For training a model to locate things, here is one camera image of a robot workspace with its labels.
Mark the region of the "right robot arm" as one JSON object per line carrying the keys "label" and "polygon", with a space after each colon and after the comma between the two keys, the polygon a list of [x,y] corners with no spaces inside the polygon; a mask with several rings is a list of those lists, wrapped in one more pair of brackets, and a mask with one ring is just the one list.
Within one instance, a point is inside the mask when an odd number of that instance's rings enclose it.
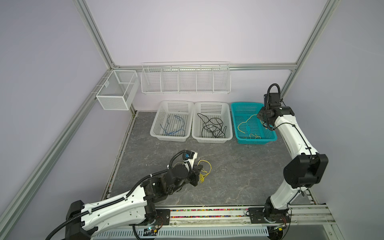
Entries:
{"label": "right robot arm", "polygon": [[267,198],[264,206],[264,219],[274,223],[286,216],[290,204],[299,194],[321,181],[329,160],[310,144],[294,111],[282,103],[278,84],[269,86],[264,95],[264,106],[257,117],[265,128],[280,133],[292,158],[283,170],[282,184]]}

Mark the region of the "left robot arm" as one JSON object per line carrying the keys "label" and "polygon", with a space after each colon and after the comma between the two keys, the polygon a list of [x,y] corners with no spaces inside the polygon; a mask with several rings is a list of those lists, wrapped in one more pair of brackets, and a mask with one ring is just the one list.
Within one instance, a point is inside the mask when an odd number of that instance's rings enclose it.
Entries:
{"label": "left robot arm", "polygon": [[165,170],[143,177],[126,193],[90,204],[81,200],[71,203],[66,220],[46,238],[50,240],[65,229],[66,240],[90,240],[116,227],[154,222],[158,217],[156,203],[186,184],[198,185],[203,166],[195,162],[197,158],[197,152],[182,150],[171,158]]}

